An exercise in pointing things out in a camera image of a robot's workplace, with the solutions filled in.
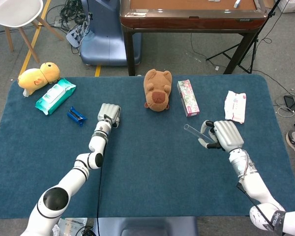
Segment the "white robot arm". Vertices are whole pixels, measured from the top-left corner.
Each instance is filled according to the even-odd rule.
[[[71,197],[89,178],[89,170],[98,169],[104,160],[104,150],[112,127],[119,125],[120,106],[102,104],[98,123],[89,143],[91,153],[78,155],[73,168],[55,186],[47,189],[30,214],[21,236],[49,236],[52,228],[67,209]]]
[[[229,161],[239,178],[238,188],[250,199],[260,202],[250,209],[252,223],[259,229],[275,231],[278,235],[295,235],[295,211],[285,212],[272,197],[248,153],[241,149],[244,141],[234,123],[206,120],[202,125],[201,134],[208,127],[214,143],[206,143],[204,139],[199,138],[200,144],[205,148],[222,148],[228,152]]]

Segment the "yellow plush toy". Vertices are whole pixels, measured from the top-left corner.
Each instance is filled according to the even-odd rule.
[[[36,90],[44,87],[46,84],[57,82],[60,79],[60,70],[52,62],[46,62],[40,69],[29,69],[24,71],[18,78],[18,84],[24,88],[23,95],[28,97]]]
[[[169,95],[172,90],[172,75],[169,71],[149,70],[144,77],[145,108],[161,112],[169,109]]]

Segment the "floor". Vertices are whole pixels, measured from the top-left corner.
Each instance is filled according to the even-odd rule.
[[[64,0],[54,0],[49,9],[61,4]],[[51,11],[48,21],[52,22],[57,11]],[[280,11],[269,20],[261,33],[261,38],[272,28],[274,22],[280,16]],[[33,38],[35,28],[26,29],[30,41]],[[6,95],[10,84],[17,79],[28,48],[18,32],[13,32],[12,40],[14,52],[10,53],[5,34],[0,34],[0,119],[4,109]],[[194,49],[206,56],[214,55],[240,41],[241,36],[233,34],[193,34]],[[283,14],[274,29],[268,35],[271,44],[262,42],[258,47],[254,69],[267,73],[277,80],[289,91],[295,91],[295,13]],[[82,63],[78,55],[71,53],[70,46],[66,41],[59,41],[45,28],[41,29],[35,50],[41,62],[52,61],[56,63],[62,77],[94,76],[95,66],[87,66]],[[250,57],[244,61],[249,64]],[[227,65],[228,60],[219,56],[213,59],[218,65]],[[31,57],[27,68],[38,68]],[[207,63],[204,57],[194,53],[190,44],[189,33],[146,33],[143,39],[143,58],[137,67],[137,74],[144,75],[149,69],[169,70],[174,75],[178,74],[222,74],[224,68]],[[236,68],[235,74],[243,73]],[[101,67],[101,76],[127,76],[126,67]],[[270,77],[263,75],[267,80],[272,100],[283,102],[282,94],[285,92],[278,83]],[[283,118],[277,115],[282,136],[293,129],[295,115],[291,118]],[[295,154],[287,145],[291,166],[295,175]],[[255,228],[249,217],[199,217],[200,235],[272,235],[272,233]],[[17,236],[26,228],[27,219],[0,220],[0,236]]]

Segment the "wooden chair leg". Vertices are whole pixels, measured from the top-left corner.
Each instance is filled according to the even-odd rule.
[[[21,33],[22,38],[24,39],[26,45],[28,46],[29,50],[31,51],[31,53],[33,54],[33,57],[35,59],[35,61],[37,63],[39,63],[39,58],[38,55],[36,54],[36,52],[34,51],[33,47],[31,46],[29,39],[27,38],[26,34],[24,33],[24,30],[22,27],[19,27],[19,32]]]
[[[45,20],[43,20],[40,16],[37,16],[36,20],[38,20],[44,27],[46,27],[51,33],[53,33],[58,39],[64,40],[64,38],[54,30]]]
[[[8,43],[9,43],[10,52],[13,52],[13,43],[12,43],[11,32],[10,32],[9,27],[4,27],[4,31],[5,31],[5,35],[8,40]]]
[[[32,21],[31,23],[36,27],[36,29],[39,28],[38,24],[36,24],[34,21]]]

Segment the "black metal stand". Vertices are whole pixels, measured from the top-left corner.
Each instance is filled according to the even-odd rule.
[[[281,0],[277,0],[273,6],[273,8],[271,9],[271,11],[269,11],[268,15],[267,15],[267,18],[265,20],[265,23],[262,25],[262,27],[259,29],[258,33],[256,33],[254,39],[252,40],[252,42],[250,43],[249,47],[247,48],[247,50],[245,51],[244,55],[242,56],[242,58],[240,59],[239,63],[237,64],[241,69],[243,69],[246,73],[248,74],[251,74],[252,73],[252,68],[253,68],[253,65],[254,65],[254,60],[255,60],[255,57],[256,57],[256,52],[257,52],[257,42],[258,42],[258,36],[260,34],[260,32],[262,31],[262,29],[264,28],[264,26],[266,25],[267,21],[275,15],[275,9],[276,7],[278,6],[278,4],[280,3]],[[242,60],[245,58],[245,56],[247,55],[249,49],[251,48],[251,46],[254,45],[254,48],[253,48],[253,51],[252,51],[252,57],[251,57],[251,63],[250,63],[250,67],[248,69],[244,68],[242,65],[241,65],[241,62]],[[221,54],[223,54],[224,56],[226,56],[228,59],[231,59],[231,57],[229,55],[226,54],[227,51],[235,48],[235,47],[238,47],[239,46],[239,43],[216,54],[216,55],[213,55],[209,58],[207,58],[206,60],[210,60],[216,56],[219,56]]]

